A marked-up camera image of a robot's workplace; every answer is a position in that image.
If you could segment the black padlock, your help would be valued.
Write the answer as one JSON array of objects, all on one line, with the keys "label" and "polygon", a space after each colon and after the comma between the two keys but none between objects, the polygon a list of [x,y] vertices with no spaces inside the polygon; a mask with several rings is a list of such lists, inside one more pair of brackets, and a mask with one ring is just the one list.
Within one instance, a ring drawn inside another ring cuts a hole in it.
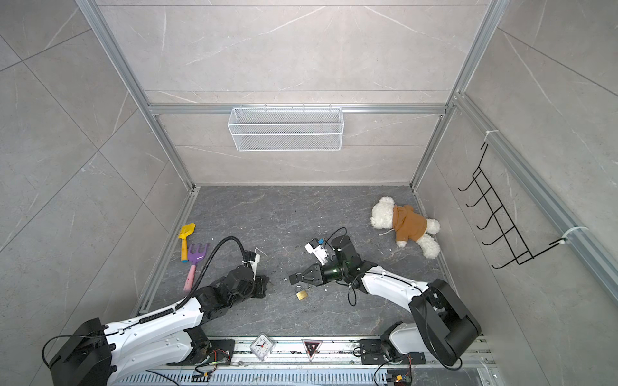
[{"label": "black padlock", "polygon": [[296,274],[293,274],[291,276],[289,276],[289,282],[291,285],[297,285],[299,283],[299,278],[297,277]]}]

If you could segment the brass padlock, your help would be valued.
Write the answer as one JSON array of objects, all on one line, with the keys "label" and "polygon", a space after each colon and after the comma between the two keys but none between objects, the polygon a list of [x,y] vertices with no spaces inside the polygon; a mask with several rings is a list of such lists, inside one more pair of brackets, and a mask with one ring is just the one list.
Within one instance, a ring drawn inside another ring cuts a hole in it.
[{"label": "brass padlock", "polygon": [[299,301],[306,299],[308,296],[307,291],[304,288],[302,288],[302,286],[296,286],[295,294]]}]

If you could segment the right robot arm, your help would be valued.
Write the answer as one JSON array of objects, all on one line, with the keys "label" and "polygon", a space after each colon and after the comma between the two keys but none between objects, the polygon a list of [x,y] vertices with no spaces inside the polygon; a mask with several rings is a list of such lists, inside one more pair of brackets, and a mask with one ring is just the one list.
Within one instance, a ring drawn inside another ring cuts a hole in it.
[{"label": "right robot arm", "polygon": [[386,299],[410,312],[412,323],[395,323],[380,339],[385,360],[397,361],[424,348],[448,370],[463,365],[462,355],[482,334],[481,325],[450,285],[436,279],[415,281],[363,259],[349,236],[333,240],[313,239],[307,252],[318,262],[289,276],[292,285],[323,286],[337,282],[357,291]]}]

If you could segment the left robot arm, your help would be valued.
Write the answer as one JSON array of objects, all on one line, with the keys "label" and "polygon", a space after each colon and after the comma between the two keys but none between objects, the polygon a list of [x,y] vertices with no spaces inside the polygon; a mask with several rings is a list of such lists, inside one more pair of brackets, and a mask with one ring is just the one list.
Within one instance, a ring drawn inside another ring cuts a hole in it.
[{"label": "left robot arm", "polygon": [[113,385],[158,366],[206,361],[211,342],[202,326],[246,299],[262,299],[269,279],[257,272],[258,253],[208,286],[197,279],[181,301],[138,318],[104,324],[90,319],[51,358],[43,358],[55,385]]}]

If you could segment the small white clock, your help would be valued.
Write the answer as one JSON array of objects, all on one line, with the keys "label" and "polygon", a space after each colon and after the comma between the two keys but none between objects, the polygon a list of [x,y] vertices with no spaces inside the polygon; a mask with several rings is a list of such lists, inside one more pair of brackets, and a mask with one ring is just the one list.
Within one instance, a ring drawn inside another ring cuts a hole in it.
[{"label": "small white clock", "polygon": [[276,342],[268,335],[260,334],[249,346],[249,350],[260,360],[265,361],[275,348]]}]

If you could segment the red triangle warning sign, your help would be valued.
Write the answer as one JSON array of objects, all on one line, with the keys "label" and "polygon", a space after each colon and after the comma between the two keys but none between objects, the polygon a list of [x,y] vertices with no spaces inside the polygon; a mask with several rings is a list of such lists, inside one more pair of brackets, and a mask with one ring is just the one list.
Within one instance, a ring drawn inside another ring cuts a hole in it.
[{"label": "red triangle warning sign", "polygon": [[319,352],[323,341],[317,339],[303,339],[302,343],[309,361],[312,361]]}]

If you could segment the purple pink toy rake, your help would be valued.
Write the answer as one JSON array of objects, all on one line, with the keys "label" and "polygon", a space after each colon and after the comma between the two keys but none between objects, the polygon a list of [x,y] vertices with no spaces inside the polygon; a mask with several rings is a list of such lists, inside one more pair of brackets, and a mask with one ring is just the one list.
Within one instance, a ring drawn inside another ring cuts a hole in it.
[{"label": "purple pink toy rake", "polygon": [[190,244],[190,246],[188,246],[188,262],[190,264],[190,268],[183,288],[186,293],[188,293],[193,287],[197,266],[202,260],[204,260],[208,250],[209,243]]}]

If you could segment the yellow toy shovel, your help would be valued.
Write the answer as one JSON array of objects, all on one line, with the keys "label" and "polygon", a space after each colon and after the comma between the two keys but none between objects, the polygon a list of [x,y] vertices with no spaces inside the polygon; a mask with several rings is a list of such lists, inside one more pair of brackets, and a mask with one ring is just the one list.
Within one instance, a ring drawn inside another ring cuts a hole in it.
[{"label": "yellow toy shovel", "polygon": [[188,262],[187,238],[194,233],[195,228],[196,228],[196,225],[194,223],[190,223],[190,224],[184,225],[180,229],[179,238],[181,239],[181,261],[183,263]]}]

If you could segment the white teddy bear brown hoodie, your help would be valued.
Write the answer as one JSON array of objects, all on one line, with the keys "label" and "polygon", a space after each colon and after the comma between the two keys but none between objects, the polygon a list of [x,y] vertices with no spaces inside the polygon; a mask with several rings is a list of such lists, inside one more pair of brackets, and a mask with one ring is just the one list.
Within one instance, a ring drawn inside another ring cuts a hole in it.
[{"label": "white teddy bear brown hoodie", "polygon": [[439,221],[422,216],[411,205],[397,205],[392,197],[383,196],[373,206],[370,224],[375,229],[393,232],[399,249],[413,241],[426,259],[436,259],[441,252],[434,238],[441,230]]}]

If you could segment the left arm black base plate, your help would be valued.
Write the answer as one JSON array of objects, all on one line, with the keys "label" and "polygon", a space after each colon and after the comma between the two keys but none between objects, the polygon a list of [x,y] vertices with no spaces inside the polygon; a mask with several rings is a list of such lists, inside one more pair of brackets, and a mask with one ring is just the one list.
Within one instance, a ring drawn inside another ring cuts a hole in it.
[{"label": "left arm black base plate", "polygon": [[186,365],[231,364],[236,341],[234,339],[215,339],[194,348],[183,363]]}]

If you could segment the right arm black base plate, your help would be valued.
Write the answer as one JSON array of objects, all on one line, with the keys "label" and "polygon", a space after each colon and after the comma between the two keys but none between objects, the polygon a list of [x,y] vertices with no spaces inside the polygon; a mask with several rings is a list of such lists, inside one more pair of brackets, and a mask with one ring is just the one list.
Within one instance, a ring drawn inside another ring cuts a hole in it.
[{"label": "right arm black base plate", "polygon": [[426,364],[426,357],[422,352],[402,354],[392,344],[380,339],[361,339],[352,354],[361,359],[363,365],[385,363]]}]

